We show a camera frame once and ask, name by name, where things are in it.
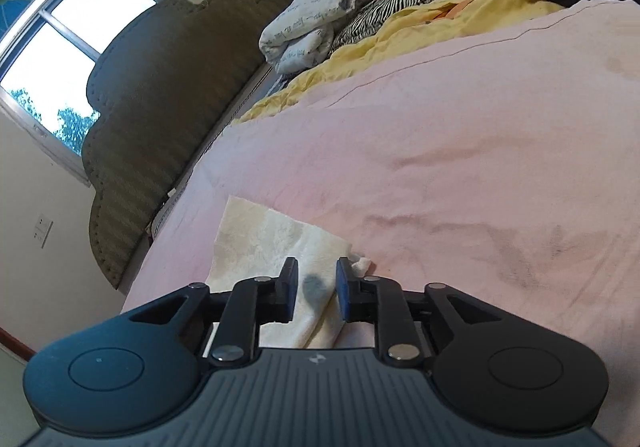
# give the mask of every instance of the window pane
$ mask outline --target window pane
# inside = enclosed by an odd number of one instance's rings
[[[52,14],[98,52],[154,0],[63,0]]]
[[[86,100],[94,62],[45,24],[22,50],[0,85],[67,147],[80,154],[97,119]]]

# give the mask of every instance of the sky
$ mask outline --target sky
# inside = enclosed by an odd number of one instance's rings
[[[154,0],[63,0],[53,11],[69,29],[98,52]],[[27,90],[50,131],[60,128],[58,110],[75,109],[88,116],[86,82],[94,62],[46,24],[20,53],[2,82],[7,91]]]

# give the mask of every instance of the logo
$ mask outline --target logo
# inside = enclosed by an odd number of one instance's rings
[[[326,357],[322,353],[316,353],[313,357],[309,357],[309,361],[313,362],[316,366],[322,364],[326,360]]]

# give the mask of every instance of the tree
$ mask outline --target tree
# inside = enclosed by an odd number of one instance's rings
[[[22,106],[28,114],[38,122],[42,122],[42,115],[37,111],[31,100],[29,92],[24,88],[19,90],[11,90],[9,95]],[[83,117],[73,108],[64,108],[58,110],[58,120],[61,122],[60,128],[53,132],[66,147],[80,154],[82,151],[82,143],[89,128],[98,120],[100,113],[94,111],[88,117]]]
[[[31,97],[29,97],[27,90],[24,88],[11,90],[9,91],[9,95],[11,95],[11,97],[13,97],[14,100],[20,104],[20,106],[22,106],[31,117],[36,119],[38,122],[42,122],[42,115],[38,113],[36,106],[33,105],[33,101],[31,100]]]
[[[94,111],[88,117],[83,117],[73,108],[58,110],[58,120],[62,123],[60,129],[53,134],[56,135],[68,148],[76,153],[82,151],[82,143],[89,128],[98,120],[100,114]]]

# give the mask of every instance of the circular pad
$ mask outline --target circular pad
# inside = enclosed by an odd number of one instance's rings
[[[533,436],[592,423],[609,385],[602,360],[588,347],[516,318],[458,331],[432,374],[461,416]]]
[[[489,359],[495,380],[514,389],[542,389],[562,376],[562,363],[539,348],[507,348]]]
[[[135,353],[119,348],[100,348],[80,355],[69,367],[69,376],[91,391],[114,391],[134,383],[145,363]]]

